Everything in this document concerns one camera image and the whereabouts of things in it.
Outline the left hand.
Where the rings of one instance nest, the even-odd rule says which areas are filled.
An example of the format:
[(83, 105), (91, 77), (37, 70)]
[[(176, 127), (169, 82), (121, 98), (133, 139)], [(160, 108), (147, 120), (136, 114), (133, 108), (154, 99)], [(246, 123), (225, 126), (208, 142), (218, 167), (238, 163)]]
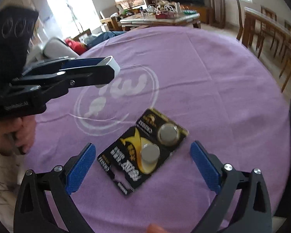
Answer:
[(0, 151), (8, 154), (16, 147), (21, 154), (28, 153), (35, 141), (36, 124), (34, 115), (0, 122)]

